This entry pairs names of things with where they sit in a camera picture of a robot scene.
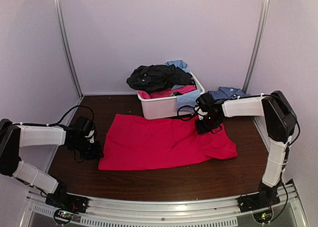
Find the red t-shirt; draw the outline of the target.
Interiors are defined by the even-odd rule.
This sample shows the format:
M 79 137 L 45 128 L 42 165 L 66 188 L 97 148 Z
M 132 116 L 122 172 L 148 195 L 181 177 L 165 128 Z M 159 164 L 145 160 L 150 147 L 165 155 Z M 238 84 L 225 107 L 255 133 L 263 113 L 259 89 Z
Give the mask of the red t-shirt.
M 117 114 L 106 134 L 100 171 L 137 171 L 180 167 L 238 156 L 224 125 L 217 133 L 199 134 L 193 118 L 147 120 Z

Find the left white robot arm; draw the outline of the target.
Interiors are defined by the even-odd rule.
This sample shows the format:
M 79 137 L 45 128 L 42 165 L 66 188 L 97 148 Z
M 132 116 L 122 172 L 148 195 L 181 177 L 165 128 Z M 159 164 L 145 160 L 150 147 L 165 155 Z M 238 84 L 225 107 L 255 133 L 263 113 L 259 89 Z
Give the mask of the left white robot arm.
M 101 143 L 95 139 L 94 122 L 79 116 L 69 126 L 57 124 L 0 122 L 0 173 L 13 177 L 40 190 L 60 209 L 71 205 L 65 184 L 53 176 L 22 160 L 19 150 L 30 146 L 66 146 L 79 154 L 81 161 L 99 160 L 104 154 Z

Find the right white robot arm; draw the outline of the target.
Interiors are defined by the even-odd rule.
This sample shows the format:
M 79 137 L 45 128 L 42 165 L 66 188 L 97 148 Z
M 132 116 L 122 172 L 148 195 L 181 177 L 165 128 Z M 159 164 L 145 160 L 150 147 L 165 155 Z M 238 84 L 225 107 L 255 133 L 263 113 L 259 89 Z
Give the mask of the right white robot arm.
M 221 119 L 236 116 L 259 116 L 265 119 L 270 148 L 265 173 L 259 184 L 255 204 L 265 208 L 276 195 L 289 159 L 292 136 L 299 123 L 284 94 L 277 90 L 232 99 L 215 100 L 209 93 L 196 99 L 194 113 L 199 117 L 195 127 L 199 134 L 216 133 L 222 129 Z

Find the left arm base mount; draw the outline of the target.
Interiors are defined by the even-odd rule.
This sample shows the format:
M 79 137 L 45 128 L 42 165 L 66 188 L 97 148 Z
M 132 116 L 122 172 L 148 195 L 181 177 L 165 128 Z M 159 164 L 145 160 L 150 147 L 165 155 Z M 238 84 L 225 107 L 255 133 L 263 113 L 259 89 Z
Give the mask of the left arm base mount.
M 88 207 L 88 198 L 67 194 L 66 199 L 62 200 L 49 194 L 46 197 L 45 204 L 66 210 L 71 213 L 85 214 Z

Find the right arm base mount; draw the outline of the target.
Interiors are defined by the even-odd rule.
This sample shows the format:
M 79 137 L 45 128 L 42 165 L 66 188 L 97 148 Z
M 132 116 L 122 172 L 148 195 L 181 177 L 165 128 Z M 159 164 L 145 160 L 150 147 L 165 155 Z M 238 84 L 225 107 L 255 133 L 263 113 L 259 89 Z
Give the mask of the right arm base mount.
M 260 198 L 259 193 L 256 194 L 241 194 L 238 198 L 238 206 L 241 213 L 255 211 L 264 208 L 270 208 L 273 205 L 280 203 L 280 198 L 275 196 L 273 200 L 266 201 Z

